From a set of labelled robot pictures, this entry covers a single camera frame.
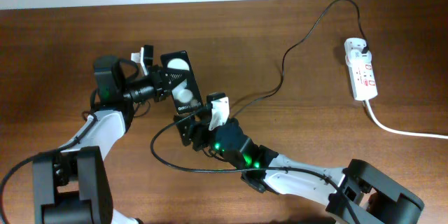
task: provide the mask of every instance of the green light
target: green light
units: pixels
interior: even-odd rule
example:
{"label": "green light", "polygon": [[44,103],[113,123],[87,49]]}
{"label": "green light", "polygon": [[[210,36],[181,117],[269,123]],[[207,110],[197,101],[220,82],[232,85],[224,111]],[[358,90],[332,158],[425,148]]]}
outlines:
{"label": "green light", "polygon": [[243,154],[244,160],[246,161],[246,166],[251,166],[252,164],[252,157],[246,154]]}

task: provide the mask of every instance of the power cord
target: power cord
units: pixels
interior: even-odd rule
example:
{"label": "power cord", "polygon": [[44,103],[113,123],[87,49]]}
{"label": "power cord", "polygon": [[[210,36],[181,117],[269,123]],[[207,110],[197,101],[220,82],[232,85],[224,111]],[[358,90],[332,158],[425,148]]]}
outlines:
{"label": "power cord", "polygon": [[337,186],[337,184],[335,182],[333,182],[331,180],[331,178],[327,177],[324,174],[320,174],[318,172],[315,171],[310,171],[308,169],[300,169],[300,168],[294,168],[294,167],[263,167],[263,168],[248,168],[248,169],[193,169],[193,168],[187,168],[187,167],[181,167],[175,164],[172,164],[166,160],[164,160],[163,158],[161,158],[154,150],[154,143],[155,140],[157,140],[157,138],[166,130],[168,130],[169,128],[178,125],[180,123],[182,123],[184,120],[188,120],[189,118],[196,116],[198,113],[201,113],[205,110],[207,110],[209,107],[206,105],[198,110],[196,110],[195,112],[191,113],[189,116],[186,116],[184,118],[182,118],[179,121],[176,122],[172,122],[169,125],[165,126],[163,129],[161,129],[151,140],[150,143],[150,149],[151,149],[151,153],[153,154],[154,158],[156,158],[157,160],[159,160],[162,164],[177,169],[179,171],[182,172],[195,172],[195,173],[207,173],[207,174],[227,174],[227,173],[234,173],[234,172],[252,172],[252,171],[267,171],[267,170],[274,170],[274,171],[285,171],[285,172],[302,172],[302,173],[306,173],[306,174],[311,174],[313,176],[316,176],[322,180],[324,180],[326,183],[329,183],[338,193],[340,193],[341,195],[344,196],[345,200],[346,200],[346,207],[349,210],[350,216],[353,218],[353,221],[355,222],[355,224],[361,224],[358,220],[358,218],[356,217],[356,214],[353,210],[353,208],[350,205],[350,199],[342,192],[341,188],[339,186]]}
{"label": "power cord", "polygon": [[386,127],[386,126],[382,125],[378,121],[378,119],[375,117],[372,107],[370,106],[369,100],[365,100],[363,103],[367,107],[367,114],[370,116],[370,118],[373,120],[373,122],[376,125],[378,125],[378,127],[382,128],[383,130],[386,130],[387,132],[395,133],[395,134],[402,134],[402,135],[406,135],[406,136],[413,136],[413,137],[433,137],[433,138],[439,138],[439,139],[448,139],[448,136],[443,136],[443,135],[439,135],[439,134],[404,132],[401,130],[396,130],[396,129],[391,129],[389,127]]}
{"label": "power cord", "polygon": [[5,176],[4,178],[1,180],[0,183],[0,218],[2,220],[2,222],[4,224],[8,224],[8,219],[6,217],[5,214],[5,209],[3,206],[3,192],[5,190],[5,186],[6,183],[8,182],[9,178],[14,175],[14,173],[22,168],[24,165],[28,164],[29,162],[35,161],[39,158],[48,156],[48,155],[54,155],[56,153],[59,153],[61,151],[65,151],[66,149],[70,149],[71,147],[75,146],[76,144],[79,144],[79,142],[81,141],[81,139],[89,132],[89,130],[93,127],[93,125],[98,121],[98,118],[95,114],[90,113],[91,116],[93,116],[93,120],[92,122],[83,130],[83,132],[81,134],[79,134],[78,136],[75,136],[73,138],[73,141],[71,141],[70,143],[68,143],[67,145],[64,145],[62,147],[56,148],[54,150],[49,150],[43,153],[38,153],[36,155],[33,155],[31,157],[28,157],[27,159],[19,162],[18,164],[16,164]]}
{"label": "power cord", "polygon": [[364,31],[363,28],[361,27],[361,14],[359,12],[359,7],[358,4],[356,4],[353,0],[334,0],[333,2],[331,2],[327,8],[325,8],[325,10],[322,12],[322,14],[319,16],[319,18],[317,19],[317,21],[314,23],[313,27],[308,31],[307,35],[302,38],[301,41],[297,42],[296,44],[292,45],[289,49],[286,50],[285,54],[283,55],[283,59],[281,61],[281,75],[280,75],[280,83],[277,85],[276,88],[273,89],[272,93],[270,94],[266,94],[265,96],[259,97],[257,99],[254,99],[253,101],[249,102],[248,104],[244,105],[242,108],[240,108],[235,114],[233,114],[233,118],[238,116],[244,109],[246,109],[248,106],[253,105],[256,102],[259,102],[263,99],[269,98],[273,95],[275,95],[281,88],[281,86],[283,85],[283,81],[285,78],[285,59],[287,54],[294,49],[296,46],[300,45],[301,43],[303,43],[304,41],[306,41],[309,36],[311,35],[311,33],[314,31],[314,28],[316,28],[317,24],[322,20],[323,16],[330,10],[331,6],[333,6],[333,4],[336,4],[338,1],[348,1],[350,4],[352,4],[353,6],[355,6],[356,8],[356,14],[358,15],[358,27],[359,27],[359,31],[361,32],[361,35],[363,36],[364,40],[366,41],[366,46],[363,49],[363,52],[367,52],[369,50],[369,44],[367,42],[367,39],[364,35]]}

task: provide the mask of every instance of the wooden table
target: wooden table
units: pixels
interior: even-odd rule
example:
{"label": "wooden table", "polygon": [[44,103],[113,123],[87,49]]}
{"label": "wooden table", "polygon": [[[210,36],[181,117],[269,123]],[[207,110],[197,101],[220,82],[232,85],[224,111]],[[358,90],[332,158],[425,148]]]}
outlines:
{"label": "wooden table", "polygon": [[[332,0],[266,0],[0,11],[0,175],[39,151],[63,144],[83,125],[101,55],[129,58],[143,44],[158,55],[187,50],[202,96],[237,100],[279,82],[284,51]],[[355,0],[370,40],[389,127],[448,134],[448,0]],[[448,141],[379,129],[354,101],[343,43],[359,37],[356,12],[339,3],[286,60],[280,92],[238,119],[245,133],[299,162],[337,167],[365,160],[426,204],[419,223],[448,223]],[[249,101],[235,104],[233,109]],[[321,205],[261,195],[239,174],[189,174],[159,163],[153,135],[171,122],[172,101],[153,104],[105,160],[114,207],[145,223],[268,223],[323,215]],[[183,147],[169,130],[156,144],[187,167],[231,168]],[[32,223],[31,165],[6,186],[12,223]]]}

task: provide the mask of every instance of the white power strip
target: white power strip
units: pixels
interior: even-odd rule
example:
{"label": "white power strip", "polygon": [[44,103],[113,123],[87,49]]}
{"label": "white power strip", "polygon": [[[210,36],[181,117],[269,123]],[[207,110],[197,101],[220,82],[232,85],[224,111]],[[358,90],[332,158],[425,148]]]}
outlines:
{"label": "white power strip", "polygon": [[433,137],[439,139],[448,139],[448,136],[438,134],[404,132],[388,128],[382,125],[375,117],[369,100],[378,95],[377,83],[373,75],[372,53],[367,51],[363,53],[367,42],[361,38],[349,38],[345,41],[345,62],[349,67],[351,88],[353,97],[356,101],[362,101],[367,107],[368,115],[378,127],[391,133],[403,134],[414,137]]}

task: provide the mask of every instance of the white cable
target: white cable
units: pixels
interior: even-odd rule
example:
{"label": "white cable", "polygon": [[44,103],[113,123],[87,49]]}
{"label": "white cable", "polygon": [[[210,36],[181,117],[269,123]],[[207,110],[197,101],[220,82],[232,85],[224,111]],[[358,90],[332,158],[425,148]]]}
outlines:
{"label": "white cable", "polygon": [[386,130],[391,133],[395,134],[404,134],[406,136],[413,136],[413,137],[433,137],[433,138],[439,138],[439,139],[448,139],[448,136],[438,135],[438,134],[426,134],[426,133],[414,133],[414,132],[404,132],[401,130],[391,129],[384,125],[382,125],[377,118],[375,117],[372,107],[370,107],[369,100],[364,101],[365,105],[367,106],[367,110],[369,111],[370,118],[378,125],[378,127],[382,128],[383,130]]}

